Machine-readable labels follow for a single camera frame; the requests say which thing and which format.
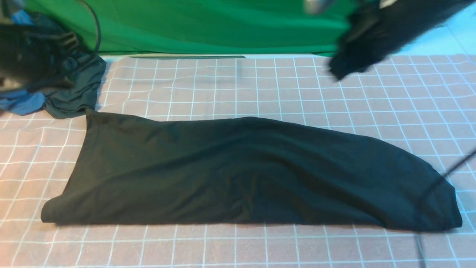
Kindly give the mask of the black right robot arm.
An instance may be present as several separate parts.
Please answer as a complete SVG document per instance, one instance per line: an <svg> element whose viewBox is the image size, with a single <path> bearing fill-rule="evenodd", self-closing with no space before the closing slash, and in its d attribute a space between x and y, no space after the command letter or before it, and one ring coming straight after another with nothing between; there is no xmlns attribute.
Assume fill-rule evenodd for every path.
<svg viewBox="0 0 476 268"><path fill-rule="evenodd" d="M367 69L444 23L472 0L361 0L348 16L328 70L340 81Z"/></svg>

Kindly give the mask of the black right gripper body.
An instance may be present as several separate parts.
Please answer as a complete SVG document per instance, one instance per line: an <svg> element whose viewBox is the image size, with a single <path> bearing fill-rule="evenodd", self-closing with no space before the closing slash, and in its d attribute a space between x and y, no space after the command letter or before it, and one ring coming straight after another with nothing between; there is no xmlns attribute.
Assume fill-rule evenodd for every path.
<svg viewBox="0 0 476 268"><path fill-rule="evenodd" d="M348 16L350 29L338 41L328 62L336 81L352 73L363 73L395 51L392 7L359 7Z"/></svg>

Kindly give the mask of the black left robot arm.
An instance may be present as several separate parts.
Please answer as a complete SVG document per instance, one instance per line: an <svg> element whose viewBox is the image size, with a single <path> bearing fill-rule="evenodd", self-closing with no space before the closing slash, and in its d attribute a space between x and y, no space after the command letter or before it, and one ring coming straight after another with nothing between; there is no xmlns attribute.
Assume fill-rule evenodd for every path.
<svg viewBox="0 0 476 268"><path fill-rule="evenodd" d="M71 71L64 61L77 50L75 33L33 25L2 24L0 31L1 92L45 88L70 89Z"/></svg>

